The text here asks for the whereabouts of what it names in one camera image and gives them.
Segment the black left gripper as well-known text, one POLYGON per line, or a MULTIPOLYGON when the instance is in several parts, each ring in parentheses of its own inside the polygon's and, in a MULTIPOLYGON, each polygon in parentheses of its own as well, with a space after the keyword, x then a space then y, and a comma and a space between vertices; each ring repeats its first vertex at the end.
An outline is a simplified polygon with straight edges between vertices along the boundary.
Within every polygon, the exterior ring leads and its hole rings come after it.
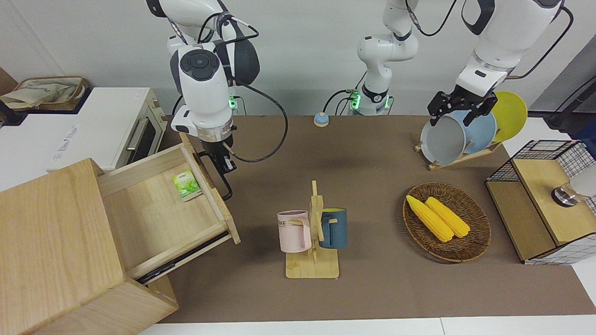
POLYGON ((480 96, 460 87, 460 85, 455 85, 451 93, 437 92, 429 102, 427 109, 431 116, 430 125, 434 127, 445 113, 455 110, 470 110, 464 118, 464 125, 468 127, 477 117, 487 116, 497 101, 495 93, 480 96))

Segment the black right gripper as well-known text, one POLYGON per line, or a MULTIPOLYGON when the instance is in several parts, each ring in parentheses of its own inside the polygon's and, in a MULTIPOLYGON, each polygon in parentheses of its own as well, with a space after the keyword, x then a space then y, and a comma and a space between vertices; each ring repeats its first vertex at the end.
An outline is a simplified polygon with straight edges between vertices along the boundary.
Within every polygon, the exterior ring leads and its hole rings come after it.
POLYGON ((217 142, 208 142, 202 139, 200 140, 200 144, 202 145, 204 151, 210 155, 211 162, 219 174, 227 174, 236 170, 237 168, 234 161, 230 159, 230 153, 228 149, 224 146, 224 144, 226 144, 227 146, 232 147, 233 142, 233 136, 228 136, 228 138, 225 140, 217 142))

